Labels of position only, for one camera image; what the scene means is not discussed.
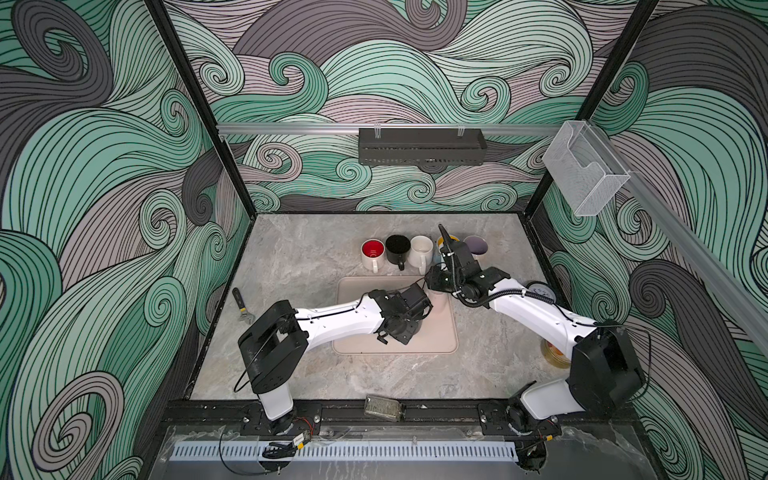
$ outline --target aluminum rail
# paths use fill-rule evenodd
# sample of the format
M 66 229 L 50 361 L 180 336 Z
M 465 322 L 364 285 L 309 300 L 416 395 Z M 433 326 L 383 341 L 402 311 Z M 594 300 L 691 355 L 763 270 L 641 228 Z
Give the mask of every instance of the aluminum rail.
M 218 124 L 221 135 L 357 135 L 360 128 L 479 128 L 484 135 L 554 137 L 559 124 L 319 124 L 313 122 L 263 122 Z

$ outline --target black mug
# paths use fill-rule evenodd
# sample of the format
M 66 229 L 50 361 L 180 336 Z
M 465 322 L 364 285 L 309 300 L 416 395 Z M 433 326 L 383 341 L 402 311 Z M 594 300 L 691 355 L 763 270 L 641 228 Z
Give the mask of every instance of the black mug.
M 384 243 L 386 259 L 392 265 L 397 265 L 400 270 L 406 269 L 406 258 L 411 250 L 411 240 L 403 235 L 390 235 Z

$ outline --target yellow mug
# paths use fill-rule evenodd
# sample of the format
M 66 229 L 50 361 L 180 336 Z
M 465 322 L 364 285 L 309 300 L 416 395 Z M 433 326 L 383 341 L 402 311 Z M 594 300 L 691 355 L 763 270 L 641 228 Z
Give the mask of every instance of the yellow mug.
M 451 239 L 458 242 L 458 238 L 451 235 Z M 437 239 L 437 249 L 435 249 L 435 255 L 432 258 L 432 261 L 437 265 L 438 263 L 444 263 L 442 261 L 442 253 L 440 253 L 440 247 L 442 247 L 442 237 Z

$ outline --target white mug with black handle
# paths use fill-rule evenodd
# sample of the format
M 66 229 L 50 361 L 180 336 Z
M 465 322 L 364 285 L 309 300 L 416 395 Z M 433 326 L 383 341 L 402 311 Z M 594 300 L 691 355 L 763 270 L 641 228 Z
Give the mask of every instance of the white mug with black handle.
M 411 251 L 408 252 L 408 263 L 419 269 L 420 275 L 427 274 L 427 268 L 432 263 L 432 250 L 435 244 L 429 237 L 417 235 L 411 239 Z

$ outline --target red wire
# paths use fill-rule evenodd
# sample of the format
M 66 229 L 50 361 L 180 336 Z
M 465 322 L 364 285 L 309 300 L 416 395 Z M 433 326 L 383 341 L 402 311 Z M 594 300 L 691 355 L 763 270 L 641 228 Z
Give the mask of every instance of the red wire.
M 310 421 L 309 421 L 309 420 L 307 420 L 305 417 L 299 417 L 299 418 L 298 418 L 298 419 L 296 419 L 296 420 L 303 420 L 304 422 L 306 422 L 307 426 L 309 426 L 309 428 L 310 428 L 310 435 L 314 435 L 314 434 L 315 434 L 315 429 L 314 429 L 314 427 L 312 427 L 312 424 L 310 423 Z

